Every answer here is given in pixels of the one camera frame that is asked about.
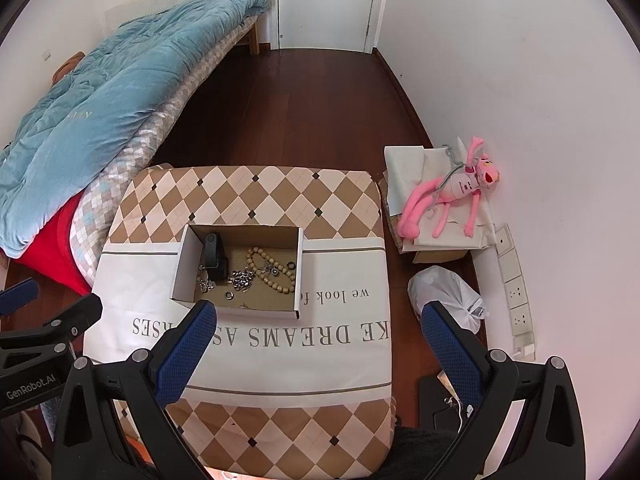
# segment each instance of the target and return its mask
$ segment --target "brown pillow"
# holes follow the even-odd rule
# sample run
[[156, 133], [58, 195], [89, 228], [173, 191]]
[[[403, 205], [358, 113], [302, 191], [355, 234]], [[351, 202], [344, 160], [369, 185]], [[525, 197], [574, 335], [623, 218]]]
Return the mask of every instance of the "brown pillow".
[[56, 70], [56, 73], [53, 75], [53, 78], [51, 79], [51, 86], [55, 85], [58, 81], [60, 81], [65, 75], [67, 75], [69, 72], [71, 72], [76, 66], [78, 66], [78, 63], [80, 63], [80, 60], [84, 57], [84, 52], [78, 52], [76, 54], [73, 54], [72, 57], [70, 57], [69, 59], [67, 59], [62, 66]]

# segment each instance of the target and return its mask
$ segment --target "pink stuffed animal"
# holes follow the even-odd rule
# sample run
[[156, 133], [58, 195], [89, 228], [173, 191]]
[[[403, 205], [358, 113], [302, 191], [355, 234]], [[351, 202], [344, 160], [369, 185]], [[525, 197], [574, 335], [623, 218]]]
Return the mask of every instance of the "pink stuffed animal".
[[466, 156], [465, 171], [463, 173], [454, 173], [439, 191], [438, 187], [445, 179], [444, 176], [429, 182], [423, 182], [414, 189], [404, 206], [402, 216], [398, 222], [398, 234], [402, 238], [415, 240], [420, 235], [418, 222], [423, 213], [431, 205], [443, 203], [444, 211], [432, 235], [437, 238], [442, 234], [447, 223], [451, 202], [467, 195], [472, 196], [472, 202], [469, 220], [466, 221], [465, 225], [465, 235], [469, 238], [473, 237], [482, 190], [489, 189], [500, 180], [500, 172], [495, 169], [487, 154], [483, 153], [478, 161], [474, 163], [474, 152], [483, 144], [484, 140], [478, 137], [471, 139], [471, 145]]

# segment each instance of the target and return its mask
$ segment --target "white plastic bag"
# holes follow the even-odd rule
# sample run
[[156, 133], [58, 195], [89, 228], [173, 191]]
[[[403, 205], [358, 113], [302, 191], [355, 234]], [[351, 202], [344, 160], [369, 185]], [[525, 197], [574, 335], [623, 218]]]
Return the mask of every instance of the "white plastic bag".
[[480, 295], [455, 272], [443, 267], [421, 270], [409, 280], [407, 290], [418, 320], [430, 301], [439, 301], [462, 328], [474, 334], [480, 330], [480, 320], [486, 317]]

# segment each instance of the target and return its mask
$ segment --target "metal bolt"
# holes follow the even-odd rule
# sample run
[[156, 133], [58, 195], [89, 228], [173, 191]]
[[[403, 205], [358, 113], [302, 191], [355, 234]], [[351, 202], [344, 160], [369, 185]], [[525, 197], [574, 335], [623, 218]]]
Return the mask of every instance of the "metal bolt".
[[551, 358], [551, 365], [553, 368], [557, 368], [558, 370], [562, 370], [564, 368], [564, 361], [561, 358], [553, 356]]
[[138, 348], [135, 352], [133, 352], [133, 354], [131, 354], [131, 358], [137, 363], [141, 363], [147, 357], [149, 357], [149, 352], [144, 348]]
[[78, 369], [78, 370], [82, 370], [82, 368], [84, 368], [85, 366], [87, 366], [87, 363], [89, 362], [89, 359], [87, 359], [86, 357], [82, 356], [79, 357], [78, 359], [76, 359], [76, 361], [74, 362], [74, 368]]
[[489, 356], [497, 363], [503, 363], [507, 360], [507, 354], [502, 350], [491, 350]]

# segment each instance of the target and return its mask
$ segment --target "wooden bed leg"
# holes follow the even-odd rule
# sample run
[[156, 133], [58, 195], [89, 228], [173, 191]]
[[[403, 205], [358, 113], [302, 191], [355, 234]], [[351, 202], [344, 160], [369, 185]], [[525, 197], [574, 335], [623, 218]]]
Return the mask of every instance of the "wooden bed leg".
[[258, 56], [260, 54], [260, 43], [258, 43], [258, 29], [254, 26], [249, 29], [247, 33], [249, 38], [249, 54], [252, 56]]

